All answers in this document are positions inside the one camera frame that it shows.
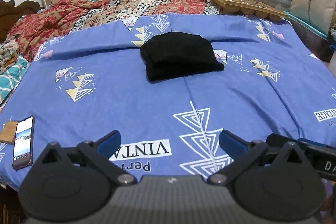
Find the wooden carved footboard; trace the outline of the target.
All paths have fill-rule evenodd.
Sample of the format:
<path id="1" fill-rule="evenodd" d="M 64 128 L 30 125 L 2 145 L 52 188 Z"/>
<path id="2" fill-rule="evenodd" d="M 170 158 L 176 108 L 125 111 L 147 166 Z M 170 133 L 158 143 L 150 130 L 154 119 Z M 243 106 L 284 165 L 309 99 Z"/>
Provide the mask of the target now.
<path id="1" fill-rule="evenodd" d="M 288 15 L 265 3 L 253 0 L 212 0 L 225 14 L 255 15 L 259 18 L 279 21 Z"/>

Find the black smartphone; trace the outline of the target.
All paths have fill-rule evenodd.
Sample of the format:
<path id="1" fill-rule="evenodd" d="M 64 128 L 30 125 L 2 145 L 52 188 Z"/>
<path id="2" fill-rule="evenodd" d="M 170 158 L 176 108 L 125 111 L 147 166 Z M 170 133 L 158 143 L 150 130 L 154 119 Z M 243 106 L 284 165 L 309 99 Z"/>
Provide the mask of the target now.
<path id="1" fill-rule="evenodd" d="M 13 162 L 14 170 L 19 170 L 33 164 L 33 135 L 35 118 L 27 117 L 17 123 L 15 130 Z"/>

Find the dark wooden headboard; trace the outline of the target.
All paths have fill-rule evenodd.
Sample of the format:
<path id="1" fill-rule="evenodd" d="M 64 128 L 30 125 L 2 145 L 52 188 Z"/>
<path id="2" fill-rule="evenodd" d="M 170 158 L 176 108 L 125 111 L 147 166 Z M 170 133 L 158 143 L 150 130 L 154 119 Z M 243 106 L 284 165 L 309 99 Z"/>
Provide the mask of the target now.
<path id="1" fill-rule="evenodd" d="M 0 38 L 1 43 L 7 38 L 8 32 L 15 23 L 24 15 L 34 14 L 42 7 L 39 2 L 24 1 L 16 6 L 15 1 L 0 0 Z"/>

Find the small wooden block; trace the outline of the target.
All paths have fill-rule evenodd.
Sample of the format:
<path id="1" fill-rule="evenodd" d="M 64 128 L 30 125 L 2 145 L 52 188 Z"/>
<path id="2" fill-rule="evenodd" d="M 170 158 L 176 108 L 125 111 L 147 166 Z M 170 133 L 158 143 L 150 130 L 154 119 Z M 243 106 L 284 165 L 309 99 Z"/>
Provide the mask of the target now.
<path id="1" fill-rule="evenodd" d="M 17 129 L 17 121 L 8 121 L 4 124 L 0 134 L 2 143 L 13 144 L 15 141 L 15 132 Z"/>

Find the blue patterned bed sheet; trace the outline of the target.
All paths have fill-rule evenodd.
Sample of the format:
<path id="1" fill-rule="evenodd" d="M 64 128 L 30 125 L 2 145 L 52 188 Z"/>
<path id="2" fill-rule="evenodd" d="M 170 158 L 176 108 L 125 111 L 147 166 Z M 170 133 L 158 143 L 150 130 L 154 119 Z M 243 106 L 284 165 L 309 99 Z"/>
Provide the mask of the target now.
<path id="1" fill-rule="evenodd" d="M 150 83 L 139 46 L 184 32 L 209 40 L 221 72 Z M 112 162 L 136 177 L 208 177 L 231 162 L 227 129 L 245 140 L 271 133 L 335 146 L 335 78 L 292 25 L 254 16 L 142 16 L 43 43 L 1 112 L 1 124 L 35 118 L 33 155 L 52 141 L 74 147 L 117 130 Z M 1 145 L 1 182 L 18 189 L 28 168 Z"/>

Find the black pants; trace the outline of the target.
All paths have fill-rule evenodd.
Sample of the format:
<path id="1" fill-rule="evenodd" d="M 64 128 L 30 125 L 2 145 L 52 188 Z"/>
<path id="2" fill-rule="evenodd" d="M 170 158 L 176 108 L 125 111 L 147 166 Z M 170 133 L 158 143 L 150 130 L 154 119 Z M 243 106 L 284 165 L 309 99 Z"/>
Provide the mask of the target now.
<path id="1" fill-rule="evenodd" d="M 140 47 L 140 54 L 151 83 L 224 70 L 211 43 L 199 35 L 183 32 L 157 35 Z"/>

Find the teal checkered cloth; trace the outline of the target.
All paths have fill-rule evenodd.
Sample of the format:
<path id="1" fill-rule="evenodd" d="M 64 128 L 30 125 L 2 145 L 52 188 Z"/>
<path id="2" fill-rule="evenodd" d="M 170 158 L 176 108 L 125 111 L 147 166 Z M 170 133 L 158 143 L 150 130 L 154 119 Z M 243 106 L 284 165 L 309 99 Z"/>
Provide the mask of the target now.
<path id="1" fill-rule="evenodd" d="M 15 90 L 21 79 L 26 74 L 30 63 L 21 55 L 18 56 L 17 62 L 1 73 L 1 105 L 3 105 L 11 92 Z"/>

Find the red floral blanket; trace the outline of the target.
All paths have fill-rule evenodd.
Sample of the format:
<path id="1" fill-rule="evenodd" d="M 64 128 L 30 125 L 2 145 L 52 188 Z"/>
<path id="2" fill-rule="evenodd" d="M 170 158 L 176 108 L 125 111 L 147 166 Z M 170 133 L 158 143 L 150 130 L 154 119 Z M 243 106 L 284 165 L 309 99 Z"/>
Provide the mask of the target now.
<path id="1" fill-rule="evenodd" d="M 32 61 L 41 44 L 49 39 L 132 16 L 169 12 L 218 15 L 219 8 L 211 0 L 58 0 L 18 20 L 6 39 L 15 41 L 19 53 Z"/>

